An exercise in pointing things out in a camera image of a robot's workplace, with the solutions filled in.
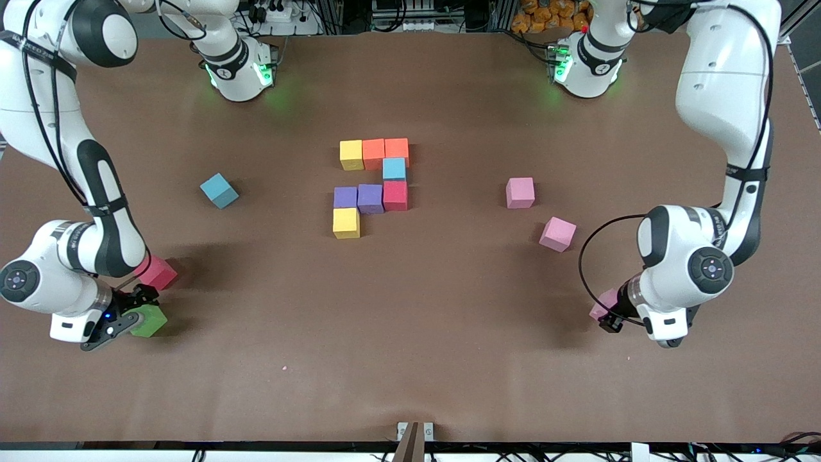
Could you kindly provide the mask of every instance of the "red cube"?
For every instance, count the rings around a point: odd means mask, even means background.
[[[408,183],[386,181],[382,188],[385,211],[408,210]]]
[[[171,268],[167,261],[158,256],[145,258],[140,266],[134,270],[135,275],[140,275],[140,282],[150,285],[157,290],[163,290],[177,277],[177,272]]]

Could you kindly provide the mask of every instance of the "black strap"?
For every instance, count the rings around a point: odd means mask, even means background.
[[[236,37],[236,43],[234,44],[234,46],[232,46],[230,50],[228,50],[227,52],[225,52],[223,54],[213,56],[213,55],[210,55],[210,54],[205,54],[203,52],[199,52],[199,53],[200,53],[200,56],[202,56],[205,61],[208,61],[208,62],[223,62],[223,61],[227,61],[228,59],[233,58],[233,56],[235,54],[239,53],[240,49],[242,48],[242,44],[243,44],[242,40],[239,38],[239,36],[237,36]]]
[[[11,32],[10,30],[0,31],[0,40],[10,44],[12,47],[19,49],[26,55],[54,67],[58,71],[67,75],[73,82],[77,82],[77,70],[65,59],[53,51],[49,51],[40,45],[26,39],[20,34]]]
[[[590,42],[591,45],[593,45],[593,48],[604,51],[605,53],[618,53],[620,51],[624,51],[627,48],[627,45],[630,44],[630,42],[627,42],[626,44],[615,46],[615,47],[611,46],[611,45],[605,45],[605,44],[599,42],[598,40],[596,40],[596,38],[593,37],[593,34],[591,34],[590,32],[591,31],[588,30],[587,34],[585,34],[585,37],[587,37],[587,40]]]
[[[113,201],[102,204],[101,206],[85,206],[83,207],[83,210],[85,210],[85,213],[95,218],[99,218],[114,215],[114,212],[125,209],[126,207],[128,207],[126,197],[120,196],[119,199],[114,199]]]
[[[581,59],[581,61],[590,69],[590,72],[594,76],[603,76],[607,74],[613,66],[618,64],[621,59],[621,54],[608,61],[596,58],[591,55],[589,51],[587,51],[584,40],[579,40],[578,51],[579,59]]]
[[[240,54],[232,61],[226,62],[225,64],[212,64],[206,59],[205,66],[207,66],[208,69],[221,80],[234,80],[236,73],[242,69],[243,66],[245,66],[248,62],[248,57],[250,56],[248,45],[242,40],[240,40],[239,44],[241,46]]]
[[[745,169],[727,164],[727,176],[740,182],[765,182],[769,178],[769,166],[763,169]]]

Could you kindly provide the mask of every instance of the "purple cube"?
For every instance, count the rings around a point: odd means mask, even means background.
[[[356,186],[333,188],[333,208],[352,209],[356,207]]]
[[[382,206],[382,185],[381,184],[360,184],[359,199],[356,204],[363,214],[383,214],[385,208]]]

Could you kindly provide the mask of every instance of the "orange cube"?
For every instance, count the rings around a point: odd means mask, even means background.
[[[385,157],[402,157],[405,160],[405,167],[411,166],[408,158],[408,139],[391,138],[385,140]]]
[[[385,158],[385,140],[363,140],[362,161],[365,170],[379,170],[382,168],[382,159]]]

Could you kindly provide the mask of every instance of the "yellow cube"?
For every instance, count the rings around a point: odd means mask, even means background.
[[[359,210],[333,209],[333,233],[337,239],[354,239],[360,236]]]
[[[362,140],[339,141],[339,162],[343,170],[365,170]]]

